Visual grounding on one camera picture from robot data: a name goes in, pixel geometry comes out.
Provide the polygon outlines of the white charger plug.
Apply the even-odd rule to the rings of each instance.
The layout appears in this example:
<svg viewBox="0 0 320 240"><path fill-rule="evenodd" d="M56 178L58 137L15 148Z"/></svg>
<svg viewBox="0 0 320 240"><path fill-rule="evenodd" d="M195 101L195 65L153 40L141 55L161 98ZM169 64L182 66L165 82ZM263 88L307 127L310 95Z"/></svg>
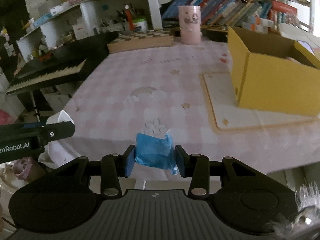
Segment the white charger plug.
<svg viewBox="0 0 320 240"><path fill-rule="evenodd" d="M58 113L55 113L54 115L50 116L47 119L46 124L50 125L69 121L74 124L73 119L64 110L61 110Z"/></svg>

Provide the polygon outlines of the pink checkered table mat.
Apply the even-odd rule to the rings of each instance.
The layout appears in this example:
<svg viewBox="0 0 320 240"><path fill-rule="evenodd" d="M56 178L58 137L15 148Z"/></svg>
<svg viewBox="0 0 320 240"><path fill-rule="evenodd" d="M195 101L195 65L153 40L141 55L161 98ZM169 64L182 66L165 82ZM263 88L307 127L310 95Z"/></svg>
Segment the pink checkered table mat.
<svg viewBox="0 0 320 240"><path fill-rule="evenodd" d="M231 156L264 173L318 162L319 123L266 127L268 113L235 107L229 61L226 44L212 41L109 55L65 106L75 133L50 144L51 158L99 160L139 132L171 131L190 154Z"/></svg>

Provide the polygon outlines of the black Yamaha keyboard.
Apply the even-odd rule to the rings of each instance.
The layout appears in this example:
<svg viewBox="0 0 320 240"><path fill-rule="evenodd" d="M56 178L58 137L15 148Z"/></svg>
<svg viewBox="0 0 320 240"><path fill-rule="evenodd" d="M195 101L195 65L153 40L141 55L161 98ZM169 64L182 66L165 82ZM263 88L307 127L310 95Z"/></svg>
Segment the black Yamaha keyboard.
<svg viewBox="0 0 320 240"><path fill-rule="evenodd" d="M51 51L46 61L29 61L13 79L6 94L84 81L106 59L108 44L117 37L117 32L98 34Z"/></svg>

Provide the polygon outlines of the yellow cardboard box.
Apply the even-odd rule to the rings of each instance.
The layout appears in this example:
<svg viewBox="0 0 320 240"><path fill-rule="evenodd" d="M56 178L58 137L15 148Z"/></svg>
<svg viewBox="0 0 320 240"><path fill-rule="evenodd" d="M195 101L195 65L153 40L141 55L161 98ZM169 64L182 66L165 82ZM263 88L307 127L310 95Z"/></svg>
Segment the yellow cardboard box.
<svg viewBox="0 0 320 240"><path fill-rule="evenodd" d="M238 107L319 115L319 59L297 41L229 27L228 50Z"/></svg>

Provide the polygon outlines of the wooden chess board box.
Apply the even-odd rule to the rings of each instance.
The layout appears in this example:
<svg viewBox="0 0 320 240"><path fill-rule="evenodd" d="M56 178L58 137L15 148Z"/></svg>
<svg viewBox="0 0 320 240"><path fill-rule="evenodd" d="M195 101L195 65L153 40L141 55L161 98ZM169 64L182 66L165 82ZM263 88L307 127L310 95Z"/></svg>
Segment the wooden chess board box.
<svg viewBox="0 0 320 240"><path fill-rule="evenodd" d="M120 35L108 44L110 53L139 50L146 48L170 47L174 45L174 37L169 30L148 30L128 35Z"/></svg>

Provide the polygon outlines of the dark wooden case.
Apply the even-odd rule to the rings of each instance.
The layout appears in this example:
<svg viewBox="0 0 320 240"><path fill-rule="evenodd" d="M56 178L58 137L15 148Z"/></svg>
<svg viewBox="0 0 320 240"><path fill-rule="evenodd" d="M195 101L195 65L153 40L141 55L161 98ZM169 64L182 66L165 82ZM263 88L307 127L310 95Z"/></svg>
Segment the dark wooden case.
<svg viewBox="0 0 320 240"><path fill-rule="evenodd" d="M228 40L228 28L227 27L201 27L202 36L208 38L214 42L227 43Z"/></svg>

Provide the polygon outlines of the white green-lid jar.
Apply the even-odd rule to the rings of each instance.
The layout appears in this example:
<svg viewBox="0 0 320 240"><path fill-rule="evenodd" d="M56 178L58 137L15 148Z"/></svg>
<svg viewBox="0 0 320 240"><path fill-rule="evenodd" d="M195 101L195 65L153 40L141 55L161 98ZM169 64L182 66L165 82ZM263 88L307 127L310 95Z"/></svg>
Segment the white green-lid jar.
<svg viewBox="0 0 320 240"><path fill-rule="evenodd" d="M137 18L132 21L135 31L137 32L147 32L148 22L146 18Z"/></svg>

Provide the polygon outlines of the red white-capped bottle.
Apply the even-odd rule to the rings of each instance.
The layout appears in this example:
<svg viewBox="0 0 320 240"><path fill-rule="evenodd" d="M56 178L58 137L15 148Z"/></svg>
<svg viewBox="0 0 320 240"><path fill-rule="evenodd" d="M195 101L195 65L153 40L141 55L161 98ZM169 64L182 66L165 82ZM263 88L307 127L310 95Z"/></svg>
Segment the red white-capped bottle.
<svg viewBox="0 0 320 240"><path fill-rule="evenodd" d="M131 31L134 31L135 27L132 22L132 15L130 12L130 7L128 5L125 5L125 12L126 12L126 16L127 16L127 21L129 23L129 28Z"/></svg>

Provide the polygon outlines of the pink cylindrical container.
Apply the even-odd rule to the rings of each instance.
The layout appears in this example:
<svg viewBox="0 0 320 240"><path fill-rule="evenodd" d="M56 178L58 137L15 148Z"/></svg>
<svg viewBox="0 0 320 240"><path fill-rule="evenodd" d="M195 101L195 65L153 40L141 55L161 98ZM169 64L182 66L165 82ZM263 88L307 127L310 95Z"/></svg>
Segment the pink cylindrical container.
<svg viewBox="0 0 320 240"><path fill-rule="evenodd" d="M196 5L178 7L180 37L183 44L195 45L201 42L201 8Z"/></svg>

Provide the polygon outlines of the black smartphone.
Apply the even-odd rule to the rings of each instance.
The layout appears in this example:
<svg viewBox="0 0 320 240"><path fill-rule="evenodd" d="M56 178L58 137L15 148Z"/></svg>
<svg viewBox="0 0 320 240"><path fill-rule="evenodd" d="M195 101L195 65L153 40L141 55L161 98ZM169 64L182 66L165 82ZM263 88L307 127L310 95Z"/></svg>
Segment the black smartphone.
<svg viewBox="0 0 320 240"><path fill-rule="evenodd" d="M301 44L305 49L310 51L310 53L312 53L316 57L319 57L319 47L317 47L317 48L316 47L312 47L308 42L302 41L302 40L298 40L297 42L299 44Z"/></svg>

